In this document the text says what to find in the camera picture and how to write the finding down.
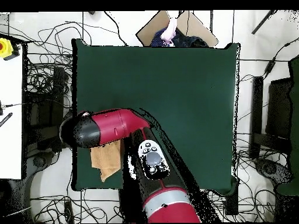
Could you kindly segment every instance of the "black cable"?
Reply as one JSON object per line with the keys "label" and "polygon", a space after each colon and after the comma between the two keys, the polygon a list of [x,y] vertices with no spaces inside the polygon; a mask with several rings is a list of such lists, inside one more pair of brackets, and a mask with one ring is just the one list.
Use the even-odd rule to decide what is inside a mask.
{"label": "black cable", "polygon": [[115,23],[115,25],[117,27],[117,34],[119,35],[119,39],[124,43],[125,46],[128,46],[127,43],[124,42],[124,40],[120,37],[120,34],[119,34],[119,25],[117,25],[116,21],[110,15],[108,15],[106,11],[104,11],[104,13],[106,14],[106,16],[108,16],[112,20],[112,22]]}
{"label": "black cable", "polygon": [[267,66],[266,66],[266,68],[265,68],[265,74],[266,74],[266,76],[265,76],[264,80],[267,78],[268,74],[270,74],[271,71],[272,71],[272,69],[274,68],[274,66],[275,66],[275,60],[276,60],[276,57],[277,57],[278,53],[279,53],[284,47],[287,47],[287,46],[289,46],[290,44],[292,44],[292,43],[294,43],[294,42],[296,42],[296,41],[298,41],[298,40],[299,40],[299,37],[296,38],[295,40],[291,41],[291,42],[286,43],[284,46],[282,46],[281,49],[278,50],[278,52],[275,54],[275,56],[272,58],[272,60],[268,62]]}
{"label": "black cable", "polygon": [[58,153],[58,156],[57,156],[57,160],[56,160],[56,162],[52,163],[51,165],[54,165],[55,163],[57,163],[57,162],[58,162],[58,160],[59,160],[59,155],[60,155],[60,152]]}
{"label": "black cable", "polygon": [[234,42],[234,29],[235,29],[235,10],[233,10],[232,13],[232,36],[231,36],[231,42]]}
{"label": "black cable", "polygon": [[252,111],[251,111],[250,113],[244,115],[243,117],[239,118],[238,121],[237,121],[237,123],[238,123],[241,119],[243,119],[243,118],[245,118],[246,116],[250,115],[251,113],[252,113]]}
{"label": "black cable", "polygon": [[188,20],[187,20],[187,31],[186,31],[186,36],[188,34],[188,28],[189,28],[189,17],[190,17],[190,11],[188,11]]}

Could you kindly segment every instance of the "towel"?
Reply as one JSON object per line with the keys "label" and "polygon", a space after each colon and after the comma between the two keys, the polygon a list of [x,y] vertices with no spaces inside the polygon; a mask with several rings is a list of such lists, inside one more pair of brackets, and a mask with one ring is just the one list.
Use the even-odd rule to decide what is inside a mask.
{"label": "towel", "polygon": [[100,169],[102,182],[121,168],[120,142],[121,140],[118,140],[91,148],[91,166]]}

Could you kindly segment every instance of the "wire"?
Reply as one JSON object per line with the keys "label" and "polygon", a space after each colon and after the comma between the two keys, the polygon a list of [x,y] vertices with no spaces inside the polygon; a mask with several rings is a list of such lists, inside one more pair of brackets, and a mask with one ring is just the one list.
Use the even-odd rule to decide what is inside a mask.
{"label": "wire", "polygon": [[188,20],[187,20],[187,31],[186,31],[186,36],[188,34],[188,28],[189,28],[189,17],[190,17],[190,11],[188,11]]}
{"label": "wire", "polygon": [[244,115],[243,117],[239,118],[238,121],[237,121],[237,123],[238,123],[241,119],[243,119],[243,118],[245,118],[246,116],[250,115],[251,113],[252,113],[252,111],[251,111],[250,113]]}
{"label": "wire", "polygon": [[16,214],[18,214],[18,213],[27,211],[27,210],[30,209],[31,207],[32,207],[32,206],[27,207],[26,209],[21,209],[20,211],[14,212],[14,213],[12,213],[12,214],[9,214],[9,215],[3,216],[3,217],[8,217],[8,216],[16,215]]}
{"label": "wire", "polygon": [[52,163],[51,165],[54,165],[54,164],[56,164],[56,163],[58,162],[58,160],[59,160],[59,155],[60,155],[60,152],[58,153],[56,162]]}
{"label": "wire", "polygon": [[124,40],[120,37],[120,34],[119,34],[119,25],[117,25],[116,21],[110,15],[108,15],[106,11],[104,11],[104,13],[106,14],[106,16],[108,16],[112,20],[112,22],[115,23],[115,25],[117,27],[117,34],[119,35],[119,39],[124,43],[125,46],[128,46],[127,43],[124,42]]}

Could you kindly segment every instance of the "green table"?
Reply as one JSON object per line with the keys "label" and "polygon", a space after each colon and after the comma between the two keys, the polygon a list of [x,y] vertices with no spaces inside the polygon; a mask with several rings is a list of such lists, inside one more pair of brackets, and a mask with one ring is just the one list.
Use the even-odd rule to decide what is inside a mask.
{"label": "green table", "polygon": [[[231,189],[238,44],[226,49],[85,46],[77,56],[77,110],[141,107],[154,116],[200,188]],[[78,149],[75,188],[121,188],[119,171],[104,183]]]}

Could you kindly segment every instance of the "yellow object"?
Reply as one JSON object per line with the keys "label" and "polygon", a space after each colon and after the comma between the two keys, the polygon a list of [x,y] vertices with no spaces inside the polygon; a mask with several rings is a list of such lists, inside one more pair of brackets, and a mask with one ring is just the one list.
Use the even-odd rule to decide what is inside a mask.
{"label": "yellow object", "polygon": [[5,38],[0,38],[0,58],[12,55],[13,48],[11,42]]}

